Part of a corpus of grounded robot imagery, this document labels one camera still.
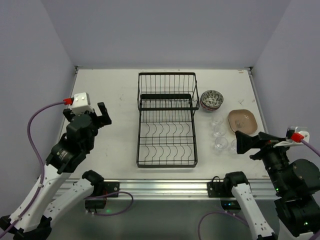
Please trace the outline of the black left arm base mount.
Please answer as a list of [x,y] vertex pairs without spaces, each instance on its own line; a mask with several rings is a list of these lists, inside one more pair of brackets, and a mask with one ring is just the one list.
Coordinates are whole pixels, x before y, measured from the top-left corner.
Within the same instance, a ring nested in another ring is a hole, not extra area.
[[[118,181],[104,181],[98,183],[94,189],[93,193],[90,195],[90,197],[98,197],[103,196],[107,194],[112,194],[111,198],[117,198],[119,196],[118,192],[120,190],[120,183]],[[107,205],[107,197],[104,198],[97,198],[97,199],[89,199],[85,200],[84,207],[87,211],[93,211],[94,213],[97,213],[98,210],[104,209]]]

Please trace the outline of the black floral patterned bowl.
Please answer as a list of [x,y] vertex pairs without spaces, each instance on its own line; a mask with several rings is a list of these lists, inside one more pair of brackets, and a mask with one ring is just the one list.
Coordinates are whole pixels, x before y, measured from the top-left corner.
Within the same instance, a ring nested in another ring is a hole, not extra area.
[[223,95],[216,90],[207,90],[201,95],[201,101],[210,108],[217,108],[224,102]]

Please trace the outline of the clear drinking glass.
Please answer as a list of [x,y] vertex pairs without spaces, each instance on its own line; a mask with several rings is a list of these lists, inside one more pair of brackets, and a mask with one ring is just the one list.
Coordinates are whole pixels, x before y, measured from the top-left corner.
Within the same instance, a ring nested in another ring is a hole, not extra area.
[[214,149],[219,152],[226,150],[228,145],[228,140],[223,136],[217,137],[214,141]]
[[210,125],[212,127],[221,125],[224,122],[224,117],[220,114],[215,114],[211,117]]
[[234,139],[229,147],[229,153],[232,155],[236,155],[237,154],[237,140]]
[[215,137],[223,137],[226,135],[227,129],[222,124],[217,124],[213,127],[212,134]]

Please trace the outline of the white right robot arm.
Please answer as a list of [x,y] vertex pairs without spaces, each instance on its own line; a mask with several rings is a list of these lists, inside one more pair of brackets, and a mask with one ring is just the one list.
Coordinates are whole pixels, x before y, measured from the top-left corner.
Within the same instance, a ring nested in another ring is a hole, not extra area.
[[250,136],[235,132],[236,152],[244,154],[251,149],[259,151],[250,155],[261,160],[275,189],[275,210],[279,219],[279,234],[266,222],[252,197],[250,183],[241,171],[225,175],[223,186],[239,203],[254,240],[316,240],[320,236],[320,206],[313,194],[320,190],[320,170],[311,161],[300,158],[290,162],[287,151],[295,146],[307,146],[310,134],[299,127],[289,128],[285,137],[265,132]]

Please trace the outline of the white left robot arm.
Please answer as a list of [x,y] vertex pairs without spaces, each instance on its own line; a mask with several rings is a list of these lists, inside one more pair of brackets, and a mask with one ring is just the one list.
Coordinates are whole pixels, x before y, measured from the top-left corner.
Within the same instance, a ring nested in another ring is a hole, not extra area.
[[69,122],[65,133],[52,147],[46,160],[40,163],[41,174],[22,204],[11,215],[0,218],[2,237],[11,233],[15,240],[45,240],[54,222],[66,211],[102,189],[104,178],[88,170],[70,190],[53,199],[62,184],[93,150],[98,130],[112,123],[105,104],[99,102],[97,106],[101,115],[97,115],[89,104],[81,113],[77,113],[74,106],[63,110]]

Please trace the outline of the brown textured bowl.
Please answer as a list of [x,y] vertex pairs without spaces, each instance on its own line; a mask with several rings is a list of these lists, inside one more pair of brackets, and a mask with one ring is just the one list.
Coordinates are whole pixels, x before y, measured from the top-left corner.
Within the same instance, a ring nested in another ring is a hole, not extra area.
[[230,129],[235,133],[241,131],[247,135],[253,134],[258,129],[254,114],[247,109],[235,109],[229,112],[227,120]]

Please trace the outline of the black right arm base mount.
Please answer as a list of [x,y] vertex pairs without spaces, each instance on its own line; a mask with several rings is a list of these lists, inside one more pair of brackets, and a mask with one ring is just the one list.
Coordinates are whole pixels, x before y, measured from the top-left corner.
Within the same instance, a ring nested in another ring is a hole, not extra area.
[[225,211],[240,211],[241,207],[236,200],[232,200],[234,196],[227,189],[223,180],[219,176],[214,176],[206,183],[207,195],[209,198],[220,200],[220,206]]

